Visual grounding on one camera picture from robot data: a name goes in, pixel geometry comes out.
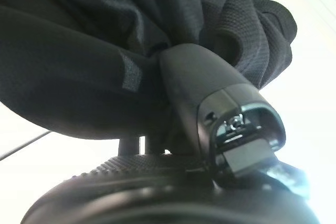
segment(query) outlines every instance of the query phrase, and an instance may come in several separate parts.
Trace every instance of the textured mesh fabric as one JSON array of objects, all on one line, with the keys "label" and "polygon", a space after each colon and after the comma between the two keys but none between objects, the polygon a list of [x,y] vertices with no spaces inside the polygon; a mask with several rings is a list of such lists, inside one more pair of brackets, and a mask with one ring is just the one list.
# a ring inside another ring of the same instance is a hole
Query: textured mesh fabric
[{"label": "textured mesh fabric", "polygon": [[0,0],[0,101],[75,137],[165,135],[156,53],[199,44],[262,88],[290,64],[295,35],[267,0]]}]

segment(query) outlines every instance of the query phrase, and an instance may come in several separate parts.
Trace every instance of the gathered black fabric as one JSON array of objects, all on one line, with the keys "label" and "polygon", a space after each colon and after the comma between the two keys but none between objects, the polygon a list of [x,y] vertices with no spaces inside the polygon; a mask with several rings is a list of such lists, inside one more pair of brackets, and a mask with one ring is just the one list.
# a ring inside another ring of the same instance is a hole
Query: gathered black fabric
[{"label": "gathered black fabric", "polygon": [[0,0],[0,101],[75,137],[171,134],[158,52],[199,44],[260,89],[296,31],[268,0]]}]

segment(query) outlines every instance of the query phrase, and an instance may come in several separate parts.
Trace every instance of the textured rubber surface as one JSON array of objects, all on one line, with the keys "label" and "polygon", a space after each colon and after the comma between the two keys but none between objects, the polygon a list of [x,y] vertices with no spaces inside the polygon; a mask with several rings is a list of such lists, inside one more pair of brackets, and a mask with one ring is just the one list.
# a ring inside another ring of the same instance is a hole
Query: textured rubber surface
[{"label": "textured rubber surface", "polygon": [[107,160],[93,172],[121,172],[129,173],[136,170],[193,170],[202,168],[201,161],[196,157],[173,155],[137,155],[119,156]]}]

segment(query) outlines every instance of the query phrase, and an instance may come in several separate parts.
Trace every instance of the black cable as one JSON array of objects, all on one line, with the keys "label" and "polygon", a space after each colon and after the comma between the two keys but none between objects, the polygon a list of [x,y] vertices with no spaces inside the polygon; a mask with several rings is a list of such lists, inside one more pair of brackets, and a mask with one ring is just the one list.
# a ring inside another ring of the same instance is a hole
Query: black cable
[{"label": "black cable", "polygon": [[48,135],[50,132],[51,131],[47,131],[47,132],[41,134],[40,136],[37,136],[36,138],[33,138],[32,140],[30,140],[30,141],[28,141],[28,142],[26,142],[26,143],[24,143],[24,144],[16,147],[15,149],[13,149],[13,150],[5,153],[4,155],[0,156],[0,161],[4,160],[5,158],[8,158],[9,156],[13,155],[14,153],[22,150],[24,147],[27,147],[29,144],[32,144],[33,142],[39,140],[40,138]]}]

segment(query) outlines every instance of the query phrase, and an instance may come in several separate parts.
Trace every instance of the black cloth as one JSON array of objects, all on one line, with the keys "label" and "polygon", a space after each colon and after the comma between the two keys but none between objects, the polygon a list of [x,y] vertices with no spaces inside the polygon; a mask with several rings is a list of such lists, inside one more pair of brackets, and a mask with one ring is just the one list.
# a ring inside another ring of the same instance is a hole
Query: black cloth
[{"label": "black cloth", "polygon": [[174,138],[158,52],[199,44],[260,89],[289,66],[296,30],[268,0],[0,0],[0,101],[74,137]]}]

